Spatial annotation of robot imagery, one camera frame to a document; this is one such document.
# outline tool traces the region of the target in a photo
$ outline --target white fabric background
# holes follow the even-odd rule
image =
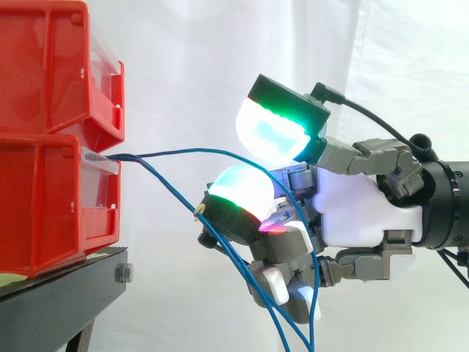
[[[126,68],[126,141],[116,152],[216,147],[251,157],[237,140],[235,117],[264,73],[299,92],[322,81],[406,136],[429,134],[446,160],[468,158],[464,1],[88,4]],[[329,134],[347,142],[386,136],[331,108]],[[193,204],[234,163],[214,155],[152,161]],[[282,351],[267,311],[235,268],[197,243],[191,214],[140,166],[125,164],[122,176],[120,243],[136,272],[97,319],[90,351]],[[435,253],[416,253],[417,263],[394,282],[321,290],[317,350],[466,351],[467,293]],[[288,335],[292,351],[304,351]]]

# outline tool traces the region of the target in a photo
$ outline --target red bin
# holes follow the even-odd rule
[[[124,140],[124,66],[81,1],[0,1],[0,133]]]
[[[0,134],[0,274],[35,277],[119,240],[120,164],[74,136]]]

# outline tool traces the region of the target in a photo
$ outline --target bolt head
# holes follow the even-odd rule
[[[133,279],[133,265],[130,263],[119,264],[116,269],[116,280],[122,284],[128,284]]]

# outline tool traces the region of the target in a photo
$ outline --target blue wire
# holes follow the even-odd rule
[[[188,200],[186,200],[161,174],[159,174],[151,165],[149,165],[146,161],[140,159],[139,157],[136,157],[135,155],[114,155],[113,159],[115,160],[121,160],[121,161],[134,161],[139,164],[141,164],[145,169],[150,171],[156,178],[164,184],[164,186],[176,197],[178,198],[179,201],[187,208],[189,211],[192,213],[195,211],[194,206],[190,204]],[[261,299],[264,301],[265,306],[267,307],[267,310],[269,310],[270,315],[272,316],[272,319],[274,323],[276,324],[278,333],[281,337],[282,343],[284,344],[285,351],[290,351],[287,339],[284,335],[283,329],[279,324],[278,318],[276,317],[275,313],[272,310],[272,306],[274,306],[278,312],[284,317],[284,319],[288,322],[288,324],[295,330],[295,332],[298,334],[298,336],[302,339],[304,342],[305,346],[308,348],[308,351],[313,351],[314,349],[309,345],[308,340],[304,337],[304,335],[301,333],[300,329],[296,326],[296,324],[291,320],[291,318],[288,316],[288,314],[280,308],[279,305],[271,298],[269,297],[265,291],[259,286],[255,278],[252,276],[252,273],[249,271],[248,267],[244,263],[243,259],[240,257],[240,255],[235,251],[235,249],[232,247],[231,244],[224,238],[224,236],[220,235],[219,232],[213,228],[211,223],[209,223],[208,220],[206,220],[205,217],[203,217],[201,214],[197,214],[199,217],[200,221],[207,227],[207,229],[214,235],[214,237],[217,239],[217,241],[220,243],[222,248],[225,250],[227,253],[228,257],[232,260],[234,266],[237,268],[237,270],[240,272],[241,276],[249,283],[251,286],[254,287],[254,289],[259,293],[259,296]]]
[[[282,189],[282,191],[288,197],[289,201],[293,204],[293,206],[295,206],[295,209],[301,221],[305,225],[306,231],[308,232],[308,235],[312,241],[312,234],[311,234],[311,231],[309,230],[308,222],[306,221],[303,211],[301,211],[300,206],[298,205],[298,203],[296,202],[292,194],[267,169],[260,166],[259,164],[254,163],[253,161],[250,161],[249,159],[246,159],[240,155],[228,152],[226,150],[211,149],[211,148],[190,148],[190,149],[181,149],[181,150],[169,150],[166,152],[139,154],[135,156],[139,158],[153,158],[153,157],[163,156],[163,155],[176,155],[176,154],[186,154],[186,153],[214,153],[214,154],[227,155],[231,158],[240,160],[264,172],[274,183],[276,183]],[[119,157],[121,155],[126,156],[126,155],[131,155],[131,154],[116,154],[116,155],[111,155],[108,158],[112,159],[112,158]],[[320,272],[319,272],[319,264],[317,262],[317,256],[314,250],[311,253],[311,256],[313,257],[313,264],[314,264],[314,292],[313,292],[313,301],[311,303],[311,310],[309,312],[309,342],[314,350],[314,311],[316,309],[317,296],[319,294],[319,288],[320,288]]]

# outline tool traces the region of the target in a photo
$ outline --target black cable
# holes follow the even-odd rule
[[[403,135],[401,135],[398,131],[396,131],[391,125],[389,125],[385,120],[377,116],[376,114],[373,114],[370,110],[362,107],[362,105],[359,105],[357,103],[354,103],[351,100],[345,99],[343,104],[345,106],[348,106],[351,109],[354,109],[358,111],[359,113],[363,114],[364,116],[368,117],[370,120],[375,121],[379,126],[387,130],[394,138],[396,138],[398,141],[407,144],[411,149],[413,146],[413,143],[411,143],[408,139],[406,139]]]
[[[436,161],[438,157],[435,151],[432,149],[432,141],[430,138],[425,136],[424,134],[416,134],[410,140],[406,139],[403,135],[401,135],[398,131],[396,131],[391,125],[389,125],[386,121],[378,117],[376,114],[373,114],[370,110],[362,107],[361,105],[354,103],[351,100],[345,98],[345,95],[341,94],[340,92],[327,87],[322,83],[317,83],[314,87],[313,91],[311,92],[311,96],[316,98],[319,102],[324,103],[326,101],[330,103],[334,103],[337,105],[345,105],[354,109],[361,113],[362,115],[368,117],[370,120],[377,123],[379,126],[384,128],[387,132],[389,132],[394,138],[396,138],[401,143],[406,144],[410,150],[412,151],[413,155],[420,161]]]
[[[469,281],[464,277],[464,275],[461,274],[461,271],[459,271],[456,266],[450,261],[450,259],[441,251],[437,251],[438,255],[440,255],[441,259],[444,260],[446,265],[454,272],[454,274],[457,276],[459,280],[469,289]]]
[[[389,132],[394,138],[398,141],[406,144],[409,146],[410,150],[412,151],[413,155],[420,161],[436,161],[438,160],[437,154],[432,149],[432,142],[430,138],[425,136],[424,134],[416,134],[410,140],[406,139],[403,135],[401,135],[398,131],[396,131],[391,125],[389,125],[385,120],[378,117],[376,114],[373,114],[370,110],[362,107],[361,105],[354,103],[351,100],[344,99],[343,104],[348,106],[351,109],[356,110],[357,112],[361,113],[362,115],[368,117],[371,121],[374,121],[379,126],[384,128],[387,132]]]
[[[447,249],[441,249],[439,252],[442,252],[443,254],[447,255],[448,257],[450,257],[451,259],[454,259],[456,261],[459,261],[459,257],[457,256],[457,254],[453,253],[453,252],[450,252],[449,250]]]

